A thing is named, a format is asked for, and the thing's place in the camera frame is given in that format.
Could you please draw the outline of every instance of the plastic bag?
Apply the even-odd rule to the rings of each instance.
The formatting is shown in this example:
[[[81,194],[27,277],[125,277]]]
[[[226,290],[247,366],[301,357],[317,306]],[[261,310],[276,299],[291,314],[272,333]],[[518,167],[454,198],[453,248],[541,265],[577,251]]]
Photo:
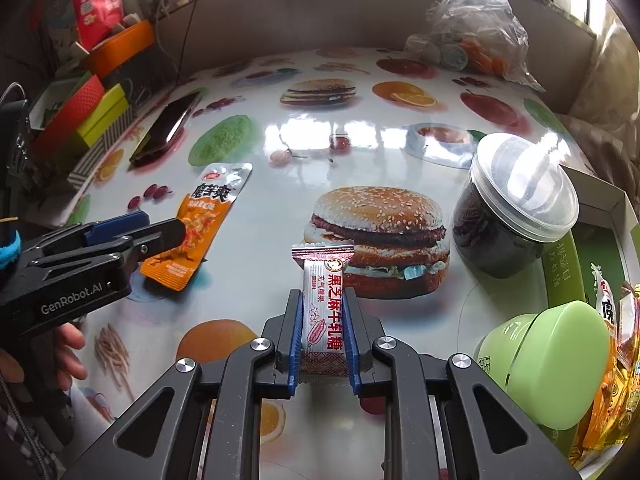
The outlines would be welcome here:
[[[527,69],[527,31],[508,0],[442,0],[427,11],[427,23],[427,33],[406,40],[412,57],[544,91]]]

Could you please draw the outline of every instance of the human hand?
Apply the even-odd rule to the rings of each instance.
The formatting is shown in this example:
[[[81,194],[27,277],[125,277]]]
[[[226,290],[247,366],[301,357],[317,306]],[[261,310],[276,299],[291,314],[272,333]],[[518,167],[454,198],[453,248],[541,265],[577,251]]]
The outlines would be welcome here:
[[[72,348],[79,350],[84,347],[84,336],[71,323],[65,323],[54,329],[54,352],[56,355],[56,379],[61,390],[71,388],[72,377],[86,379],[86,368],[82,365]],[[13,357],[0,349],[0,372],[8,383],[21,383],[24,371]]]

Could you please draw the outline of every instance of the clear plastic lid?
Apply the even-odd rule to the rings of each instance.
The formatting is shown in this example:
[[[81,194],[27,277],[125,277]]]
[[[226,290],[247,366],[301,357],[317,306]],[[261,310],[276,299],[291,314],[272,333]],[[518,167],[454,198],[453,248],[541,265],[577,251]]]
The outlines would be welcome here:
[[[578,219],[578,196],[553,150],[544,139],[491,134],[471,163],[471,181],[494,214],[537,242],[559,240]]]

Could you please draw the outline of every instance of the dark brown contents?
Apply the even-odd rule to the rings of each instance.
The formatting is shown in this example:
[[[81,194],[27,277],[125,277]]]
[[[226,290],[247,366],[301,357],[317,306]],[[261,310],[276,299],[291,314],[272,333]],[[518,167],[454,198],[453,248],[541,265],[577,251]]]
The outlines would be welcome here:
[[[508,278],[542,256],[541,242],[509,229],[469,181],[453,213],[453,239],[462,257],[494,278]]]
[[[345,240],[353,240],[356,244],[373,244],[375,246],[433,247],[438,240],[444,238],[447,232],[447,230],[441,226],[428,229],[419,235],[373,233],[371,231],[359,231],[357,229],[347,229],[329,224],[329,222],[321,219],[317,215],[311,216],[311,222],[316,227],[335,233]]]

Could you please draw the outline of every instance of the smartphone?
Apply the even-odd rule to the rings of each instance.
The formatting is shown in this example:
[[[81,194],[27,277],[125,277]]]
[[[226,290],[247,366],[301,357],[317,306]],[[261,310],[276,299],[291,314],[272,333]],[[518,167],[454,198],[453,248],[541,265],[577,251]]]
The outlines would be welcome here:
[[[140,141],[129,162],[133,166],[144,166],[165,153],[180,137],[180,129],[199,101],[198,91],[170,102]]]

